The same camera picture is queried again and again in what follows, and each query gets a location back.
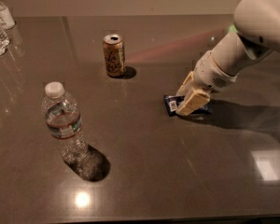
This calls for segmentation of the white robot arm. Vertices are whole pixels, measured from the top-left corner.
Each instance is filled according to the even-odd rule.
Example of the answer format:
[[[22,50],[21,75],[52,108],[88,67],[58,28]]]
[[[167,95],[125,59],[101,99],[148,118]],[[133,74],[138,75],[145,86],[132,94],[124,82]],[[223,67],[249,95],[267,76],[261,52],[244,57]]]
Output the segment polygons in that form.
[[[280,53],[280,0],[242,0],[233,28],[195,64],[177,91],[184,100],[176,113],[187,116],[236,81],[240,71]]]

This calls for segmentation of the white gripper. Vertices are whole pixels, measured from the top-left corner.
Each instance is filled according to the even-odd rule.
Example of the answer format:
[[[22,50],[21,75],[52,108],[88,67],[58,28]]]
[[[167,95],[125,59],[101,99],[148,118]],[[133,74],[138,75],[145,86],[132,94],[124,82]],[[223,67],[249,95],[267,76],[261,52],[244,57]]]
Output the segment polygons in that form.
[[[189,72],[176,96],[185,96],[176,110],[176,114],[187,116],[193,111],[203,107],[210,101],[210,94],[203,90],[192,90],[193,79],[195,84],[212,92],[223,92],[236,81],[236,76],[223,72],[215,62],[212,52],[208,50],[196,63],[194,71]]]

